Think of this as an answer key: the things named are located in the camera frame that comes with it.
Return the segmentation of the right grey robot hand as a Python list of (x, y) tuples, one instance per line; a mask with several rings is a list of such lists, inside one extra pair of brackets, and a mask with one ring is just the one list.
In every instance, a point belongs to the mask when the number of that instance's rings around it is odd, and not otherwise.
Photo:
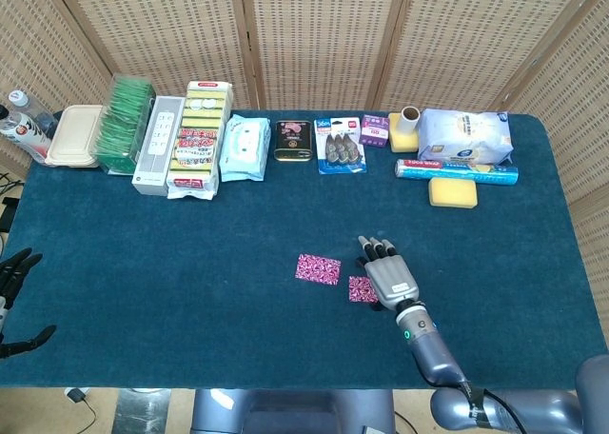
[(358, 264), (366, 272), (378, 304), (397, 311), (402, 306), (414, 304), (420, 299), (419, 287), (405, 260), (388, 240), (359, 236), (364, 257)]

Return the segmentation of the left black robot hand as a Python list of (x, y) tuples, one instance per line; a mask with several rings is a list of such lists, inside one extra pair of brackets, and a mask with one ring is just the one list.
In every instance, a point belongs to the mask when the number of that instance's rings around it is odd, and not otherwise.
[(32, 254), (30, 247), (15, 253), (1, 262), (1, 359), (31, 352), (45, 344), (56, 331), (56, 325), (48, 325), (32, 339), (6, 344), (4, 325), (30, 270), (43, 258)]

